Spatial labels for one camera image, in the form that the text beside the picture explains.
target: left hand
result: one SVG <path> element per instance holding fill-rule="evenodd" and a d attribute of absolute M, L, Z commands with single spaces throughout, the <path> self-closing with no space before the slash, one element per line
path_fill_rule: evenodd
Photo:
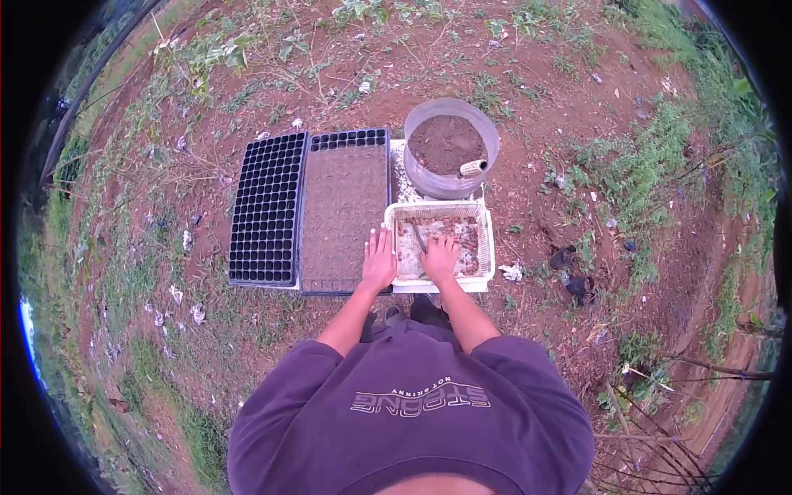
<path fill-rule="evenodd" d="M 363 247 L 363 279 L 358 287 L 370 289 L 377 295 L 396 278 L 396 253 L 393 251 L 393 231 L 382 223 L 377 230 L 371 229 L 371 236 Z"/>

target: hand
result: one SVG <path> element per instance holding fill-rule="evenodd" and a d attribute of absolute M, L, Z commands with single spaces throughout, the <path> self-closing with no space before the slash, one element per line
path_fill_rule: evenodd
<path fill-rule="evenodd" d="M 456 238 L 440 234 L 437 240 L 429 239 L 426 254 L 420 253 L 421 266 L 429 279 L 437 285 L 446 279 L 454 279 L 454 267 L 459 254 Z"/>
<path fill-rule="evenodd" d="M 376 229 L 363 247 L 363 279 L 358 287 L 370 289 L 377 295 L 396 278 L 396 253 L 393 251 L 393 231 L 381 224 L 379 240 Z"/>

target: black seedling tray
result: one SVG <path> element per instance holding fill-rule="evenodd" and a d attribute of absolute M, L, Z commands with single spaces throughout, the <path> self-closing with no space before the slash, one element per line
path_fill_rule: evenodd
<path fill-rule="evenodd" d="M 386 178 L 386 189 L 383 191 L 383 210 L 387 208 L 391 203 L 391 170 L 390 170 L 390 133 L 388 129 L 385 128 L 374 128 L 374 129 L 356 129 L 351 131 L 341 131 L 341 132 L 329 132 L 326 134 L 319 134 L 310 137 L 310 153 L 308 154 L 309 160 L 311 160 L 311 164 L 314 164 L 312 158 L 314 155 L 323 154 L 323 153 L 333 153 L 338 150 L 343 150 L 345 148 L 352 148 L 352 147 L 384 147 L 385 150 L 385 178 Z M 349 195 L 354 195 L 354 191 L 349 191 Z M 307 199 L 307 195 L 303 195 L 303 206 Z M 366 232 L 361 232 L 361 239 L 363 239 Z M 306 253 L 302 250 L 302 243 L 305 240 L 305 236 L 301 236 L 300 238 L 300 252 L 303 256 Z M 347 289 L 346 287 L 340 289 L 340 286 L 344 284 L 340 280 L 335 279 L 328 279 L 328 280 L 321 280 L 321 289 L 317 290 L 309 290 L 302 288 L 301 293 L 303 295 L 351 295 L 352 291 Z M 384 289 L 380 294 L 387 295 L 393 292 L 393 288 L 391 286 Z"/>
<path fill-rule="evenodd" d="M 247 146 L 231 224 L 229 284 L 296 285 L 308 138 L 298 132 Z"/>

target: sky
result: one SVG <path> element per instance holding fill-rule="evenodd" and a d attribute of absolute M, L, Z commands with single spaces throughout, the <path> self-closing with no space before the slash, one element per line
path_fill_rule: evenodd
<path fill-rule="evenodd" d="M 36 369 L 36 375 L 39 377 L 39 381 L 47 388 L 47 384 L 41 378 L 41 370 L 39 367 L 36 366 L 36 350 L 33 348 L 33 334 L 36 332 L 33 328 L 33 320 L 30 319 L 32 308 L 30 307 L 30 303 L 28 303 L 27 299 L 22 299 L 19 302 L 19 314 L 22 317 L 22 326 L 25 328 L 25 341 L 28 343 L 28 353 L 30 355 L 30 362 L 32 363 L 33 367 Z"/>

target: leg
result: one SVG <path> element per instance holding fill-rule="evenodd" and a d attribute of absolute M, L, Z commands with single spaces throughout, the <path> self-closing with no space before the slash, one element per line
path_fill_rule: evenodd
<path fill-rule="evenodd" d="M 409 318 L 425 325 L 452 330 L 448 315 L 436 308 L 425 294 L 416 294 L 413 297 L 413 304 L 409 307 Z"/>
<path fill-rule="evenodd" d="M 375 340 L 371 327 L 376 320 L 377 315 L 369 311 L 366 321 L 363 323 L 363 332 L 360 335 L 361 344 L 370 344 Z"/>

